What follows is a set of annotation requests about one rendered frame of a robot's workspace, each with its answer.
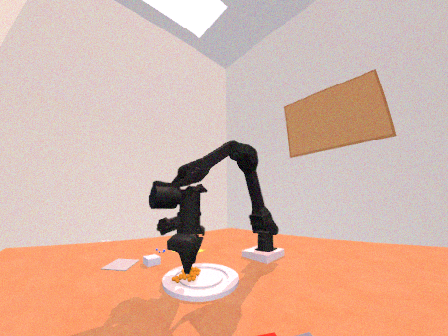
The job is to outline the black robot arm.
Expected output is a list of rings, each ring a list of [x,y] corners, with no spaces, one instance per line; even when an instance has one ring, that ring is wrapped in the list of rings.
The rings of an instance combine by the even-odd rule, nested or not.
[[[273,247],[273,235],[277,235],[279,228],[273,221],[271,212],[265,207],[262,198],[262,190],[257,175],[258,153],[248,144],[238,143],[234,140],[224,143],[219,148],[205,155],[203,158],[182,165],[178,169],[178,175],[171,183],[155,181],[152,183],[149,195],[151,209],[193,209],[200,208],[200,193],[206,193],[207,188],[203,184],[189,186],[200,182],[209,170],[229,156],[236,161],[238,167],[244,172],[251,203],[252,214],[249,215],[250,226],[254,233],[258,234],[258,246],[255,248],[261,252],[271,252]],[[184,190],[181,187],[187,186]],[[160,235],[166,235],[171,231],[182,233],[181,217],[162,218],[157,223],[156,230]],[[181,232],[180,232],[181,231]]]

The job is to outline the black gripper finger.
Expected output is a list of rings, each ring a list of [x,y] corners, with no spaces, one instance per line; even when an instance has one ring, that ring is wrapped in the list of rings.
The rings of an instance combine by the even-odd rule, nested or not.
[[[194,262],[194,260],[196,258],[197,248],[195,250],[193,250],[193,251],[172,250],[172,251],[175,251],[179,255],[179,257],[181,259],[181,263],[182,263],[183,269],[184,269],[184,274],[186,274],[186,275],[189,275],[190,272],[191,272],[190,270],[191,270],[193,262]]]
[[[200,247],[201,247],[201,244],[202,244],[202,241],[203,241],[203,240],[204,240],[204,237],[199,237],[199,238],[198,238],[198,243],[197,243],[198,248],[197,248],[197,251],[196,251],[196,256],[197,256],[197,254],[198,254],[198,251],[199,251],[199,249],[200,249]],[[195,258],[193,264],[195,264],[195,262],[196,262],[196,258]]]

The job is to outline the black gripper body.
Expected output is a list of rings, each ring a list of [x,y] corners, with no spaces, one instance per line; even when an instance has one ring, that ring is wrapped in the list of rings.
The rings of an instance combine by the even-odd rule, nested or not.
[[[197,248],[199,234],[205,236],[205,228],[201,226],[200,208],[179,208],[182,233],[176,233],[167,240],[167,250],[193,251]]]

